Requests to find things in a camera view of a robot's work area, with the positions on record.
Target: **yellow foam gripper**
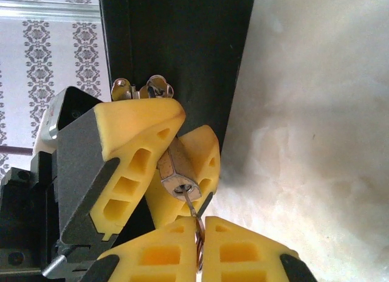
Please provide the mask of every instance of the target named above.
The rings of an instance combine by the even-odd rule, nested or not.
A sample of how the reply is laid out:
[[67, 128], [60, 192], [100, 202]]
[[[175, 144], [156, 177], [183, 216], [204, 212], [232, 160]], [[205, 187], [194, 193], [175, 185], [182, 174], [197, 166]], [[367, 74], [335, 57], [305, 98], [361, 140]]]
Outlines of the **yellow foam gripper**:
[[[202, 193], [200, 199], [193, 201], [194, 208], [198, 211], [207, 196], [211, 192], [216, 193], [220, 175], [218, 138], [211, 127], [205, 125], [186, 133], [179, 139], [187, 151], [196, 175], [196, 182]], [[166, 191], [161, 184], [157, 170], [145, 196], [157, 229], [173, 222], [180, 216], [190, 216], [188, 205], [172, 197]]]
[[119, 263], [109, 282], [195, 282], [196, 221], [186, 217], [103, 253]]
[[297, 252], [215, 216], [205, 219], [203, 282], [289, 282], [280, 255]]
[[185, 120], [170, 98], [100, 103], [94, 107], [104, 161], [120, 164], [97, 199], [90, 216], [103, 241], [119, 234], [146, 192], [157, 161]]

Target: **white wall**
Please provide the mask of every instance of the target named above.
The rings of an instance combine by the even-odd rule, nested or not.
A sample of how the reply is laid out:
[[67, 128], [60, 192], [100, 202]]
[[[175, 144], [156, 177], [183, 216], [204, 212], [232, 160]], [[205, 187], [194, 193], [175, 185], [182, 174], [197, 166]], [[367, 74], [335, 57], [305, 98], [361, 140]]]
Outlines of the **white wall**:
[[207, 210], [319, 281], [389, 281], [389, 0], [255, 0]]

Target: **key ring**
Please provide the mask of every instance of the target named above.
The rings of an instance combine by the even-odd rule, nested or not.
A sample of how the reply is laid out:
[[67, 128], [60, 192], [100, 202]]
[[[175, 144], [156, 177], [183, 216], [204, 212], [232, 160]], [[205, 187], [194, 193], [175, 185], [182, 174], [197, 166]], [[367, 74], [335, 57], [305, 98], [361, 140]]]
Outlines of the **key ring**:
[[205, 241], [205, 227], [204, 223], [202, 223], [201, 218], [198, 216], [191, 200], [189, 199], [188, 193], [185, 188], [182, 188], [182, 192], [185, 196], [185, 200], [187, 201], [190, 214], [192, 215], [192, 217], [196, 218], [197, 271], [200, 272], [202, 269], [202, 253]]

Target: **black vertical panel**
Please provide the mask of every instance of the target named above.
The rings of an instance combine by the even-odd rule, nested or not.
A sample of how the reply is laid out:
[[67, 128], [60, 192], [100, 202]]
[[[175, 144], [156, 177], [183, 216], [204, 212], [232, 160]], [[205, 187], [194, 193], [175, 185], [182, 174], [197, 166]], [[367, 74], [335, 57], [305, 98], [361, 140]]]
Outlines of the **black vertical panel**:
[[111, 82], [127, 76], [142, 86], [151, 75], [163, 75], [187, 113], [181, 134], [208, 124], [222, 145], [252, 5], [101, 0]]

